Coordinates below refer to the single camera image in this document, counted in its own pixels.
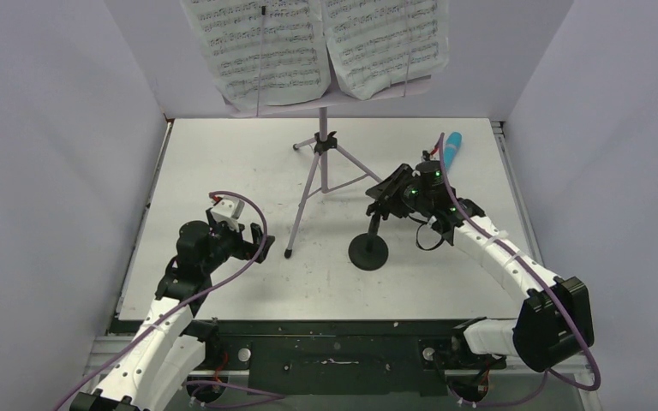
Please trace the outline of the lilac perforated music stand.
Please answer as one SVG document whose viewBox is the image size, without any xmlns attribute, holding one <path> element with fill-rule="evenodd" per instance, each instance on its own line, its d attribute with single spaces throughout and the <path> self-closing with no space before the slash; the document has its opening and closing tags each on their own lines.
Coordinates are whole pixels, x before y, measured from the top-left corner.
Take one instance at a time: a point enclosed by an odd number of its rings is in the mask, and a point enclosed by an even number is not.
<svg viewBox="0 0 658 411">
<path fill-rule="evenodd" d="M 309 144 L 314 147 L 314 159 L 312 162 L 312 165 L 310 167 L 310 171 L 308 172 L 308 179 L 313 180 L 315 178 L 320 178 L 320 192 L 323 194 L 327 194 L 330 192 L 330 187 L 328 185 L 328 156 L 330 152 L 337 151 L 338 150 L 338 143 L 336 141 L 336 138 L 332 132 L 330 132 L 327 128 L 327 109 L 330 105 L 335 104 L 337 98 L 348 98 L 353 101 L 367 101 L 367 100 L 359 100 L 356 98 L 352 98 L 351 96 L 343 93 L 338 86 L 338 80 L 336 78 L 334 68 L 332 66 L 332 60 L 329 57 L 329 53 L 327 51 L 327 55 L 329 58 L 329 64 L 330 64 L 330 70 L 331 70 L 331 77 L 332 77 L 332 82 L 325 94 L 316 100 L 305 102 L 305 103 L 300 103 L 300 104 L 292 104 L 292 105 L 286 105 L 286 106 L 266 106 L 258 110 L 247 110 L 247 111 L 239 111 L 237 110 L 234 106 L 230 105 L 225 99 L 224 102 L 234 109 L 236 112 L 246 115 L 246 116 L 259 116 L 264 112 L 268 112 L 269 110 L 272 109 L 281 109 L 281 108 L 289 108 L 292 106 L 298 106 L 301 104 L 307 104 L 307 103 L 316 103 L 319 106 L 319 122 L 320 122 L 320 129 L 319 131 L 314 135 L 312 139 L 309 140 Z M 423 83 L 426 79 L 428 79 L 430 76 L 422 77 L 416 80 L 412 80 L 409 83 L 405 85 L 395 85 L 387 88 L 386 90 L 382 92 L 378 92 L 375 94 L 371 99 L 378 99 L 378 98 L 393 98 L 393 97 L 404 97 L 412 93 L 412 87 L 414 84 L 418 83 Z"/>
</svg>

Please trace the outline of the blue toy microphone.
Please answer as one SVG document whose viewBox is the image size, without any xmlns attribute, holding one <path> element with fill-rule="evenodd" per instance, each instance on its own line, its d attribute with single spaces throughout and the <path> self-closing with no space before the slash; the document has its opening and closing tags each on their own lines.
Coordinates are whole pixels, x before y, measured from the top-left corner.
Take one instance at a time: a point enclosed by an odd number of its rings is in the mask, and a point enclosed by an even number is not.
<svg viewBox="0 0 658 411">
<path fill-rule="evenodd" d="M 451 132 L 446 136 L 442 151 L 440 152 L 442 155 L 441 163 L 443 164 L 445 171 L 448 171 L 451 168 L 452 162 L 461 148 L 462 140 L 462 134 L 457 131 Z"/>
</svg>

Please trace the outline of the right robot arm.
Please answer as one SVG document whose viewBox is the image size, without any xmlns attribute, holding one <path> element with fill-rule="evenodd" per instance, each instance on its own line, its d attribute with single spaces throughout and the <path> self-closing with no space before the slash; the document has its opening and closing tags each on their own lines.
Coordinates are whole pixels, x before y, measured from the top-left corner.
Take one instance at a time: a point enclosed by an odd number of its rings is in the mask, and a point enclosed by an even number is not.
<svg viewBox="0 0 658 411">
<path fill-rule="evenodd" d="M 483 355 L 512 356 L 536 372 L 588 354 L 595 342 L 586 285 L 577 277 L 550 271 L 498 229 L 474 201 L 460 198 L 446 181 L 438 160 L 416 167 L 400 164 L 384 181 L 369 188 L 367 233 L 350 244 L 352 263 L 365 270 L 380 268 L 388 247 L 379 237 L 379 223 L 389 217 L 417 214 L 440 241 L 472 258 L 517 304 L 514 319 L 474 319 L 452 340 L 450 355 L 462 367 Z"/>
</svg>

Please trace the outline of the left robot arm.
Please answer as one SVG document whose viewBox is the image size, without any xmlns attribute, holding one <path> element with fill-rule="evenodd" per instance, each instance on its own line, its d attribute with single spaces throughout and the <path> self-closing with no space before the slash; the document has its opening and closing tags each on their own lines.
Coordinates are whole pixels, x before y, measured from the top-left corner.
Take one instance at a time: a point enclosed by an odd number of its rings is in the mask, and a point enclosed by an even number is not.
<svg viewBox="0 0 658 411">
<path fill-rule="evenodd" d="M 251 223 L 252 239 L 244 239 L 244 206 L 236 197 L 218 197 L 206 220 L 179 229 L 176 254 L 138 332 L 108 362 L 110 371 L 97 386 L 75 395 L 70 409 L 162 410 L 193 369 L 219 362 L 217 326 L 194 319 L 213 288 L 212 274 L 229 259 L 261 263 L 275 240 L 265 223 Z"/>
</svg>

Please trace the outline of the sheet music page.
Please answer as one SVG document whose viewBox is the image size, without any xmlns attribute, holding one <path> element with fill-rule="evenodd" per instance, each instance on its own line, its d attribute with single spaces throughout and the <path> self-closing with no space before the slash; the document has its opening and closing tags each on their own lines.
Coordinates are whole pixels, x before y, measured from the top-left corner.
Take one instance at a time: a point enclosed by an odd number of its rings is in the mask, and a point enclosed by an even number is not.
<svg viewBox="0 0 658 411">
<path fill-rule="evenodd" d="M 318 1 L 183 1 L 215 87 L 239 111 L 321 98 L 332 82 Z"/>
<path fill-rule="evenodd" d="M 450 60 L 449 3 L 323 1 L 322 19 L 339 89 L 369 100 L 395 85 L 442 72 Z"/>
</svg>

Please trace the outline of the black microphone desk stand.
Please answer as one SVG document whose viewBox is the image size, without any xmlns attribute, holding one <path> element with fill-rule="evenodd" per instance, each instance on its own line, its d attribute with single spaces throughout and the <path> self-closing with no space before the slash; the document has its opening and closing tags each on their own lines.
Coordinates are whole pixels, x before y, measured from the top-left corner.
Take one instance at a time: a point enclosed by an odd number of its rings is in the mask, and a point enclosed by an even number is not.
<svg viewBox="0 0 658 411">
<path fill-rule="evenodd" d="M 367 232 L 357 235 L 350 242 L 350 262 L 360 270 L 376 271 L 388 260 L 389 248 L 379 236 L 381 220 L 378 215 L 370 217 Z"/>
</svg>

